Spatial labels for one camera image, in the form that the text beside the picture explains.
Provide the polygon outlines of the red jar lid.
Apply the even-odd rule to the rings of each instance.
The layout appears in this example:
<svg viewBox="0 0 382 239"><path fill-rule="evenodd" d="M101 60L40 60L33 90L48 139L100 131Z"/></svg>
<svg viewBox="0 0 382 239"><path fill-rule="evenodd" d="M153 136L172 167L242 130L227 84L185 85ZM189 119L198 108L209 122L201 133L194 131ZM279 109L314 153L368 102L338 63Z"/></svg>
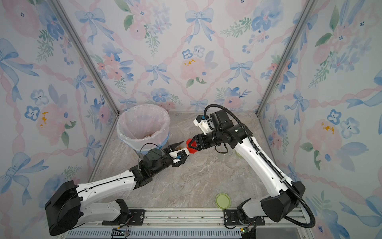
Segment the red jar lid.
<svg viewBox="0 0 382 239"><path fill-rule="evenodd" d="M189 151L190 154L194 154L196 152L198 152L198 145L197 145L197 142L195 139L193 138L189 138L187 141L186 141L186 144L187 144L187 149Z"/></svg>

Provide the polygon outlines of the red lid peanut jar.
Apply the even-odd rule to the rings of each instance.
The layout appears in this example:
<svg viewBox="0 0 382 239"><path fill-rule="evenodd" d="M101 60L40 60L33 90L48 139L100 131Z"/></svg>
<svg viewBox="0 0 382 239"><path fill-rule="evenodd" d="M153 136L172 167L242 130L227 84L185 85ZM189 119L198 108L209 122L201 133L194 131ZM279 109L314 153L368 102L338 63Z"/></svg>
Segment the red lid peanut jar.
<svg viewBox="0 0 382 239"><path fill-rule="evenodd" d="M175 150L178 151L178 150L183 150L185 148L187 148L187 146L182 142L176 145Z"/></svg>

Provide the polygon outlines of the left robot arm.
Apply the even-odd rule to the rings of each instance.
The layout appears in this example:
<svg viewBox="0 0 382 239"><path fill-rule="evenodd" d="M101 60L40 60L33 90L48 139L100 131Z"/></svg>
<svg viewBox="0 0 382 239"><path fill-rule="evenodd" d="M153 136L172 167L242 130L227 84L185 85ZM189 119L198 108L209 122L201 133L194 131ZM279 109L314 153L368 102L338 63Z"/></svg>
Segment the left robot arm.
<svg viewBox="0 0 382 239"><path fill-rule="evenodd" d="M58 236L96 221L110 225L127 223L131 213L125 200L117 199L110 203L100 203L100 200L143 187L168 167L183 165L190 152L187 148L177 150L177 146L179 143L164 149L155 146L137 165L113 177L83 184L75 184L72 180L63 183L44 206L49 234Z"/></svg>

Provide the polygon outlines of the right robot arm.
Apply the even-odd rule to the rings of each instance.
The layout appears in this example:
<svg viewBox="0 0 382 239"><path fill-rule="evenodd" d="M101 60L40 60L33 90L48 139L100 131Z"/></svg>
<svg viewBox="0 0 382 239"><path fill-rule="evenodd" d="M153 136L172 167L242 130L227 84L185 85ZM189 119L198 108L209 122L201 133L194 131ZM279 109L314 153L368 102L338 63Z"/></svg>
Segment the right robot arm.
<svg viewBox="0 0 382 239"><path fill-rule="evenodd" d="M194 125L202 133L187 143L189 149L202 151L221 144L230 146L246 160L267 189L268 196L248 199L237 207L237 217L241 223L249 224L255 218L265 216L276 223L285 219L300 227L308 226L288 216L301 204L305 186L279 170L237 116L219 110L209 116L197 116Z"/></svg>

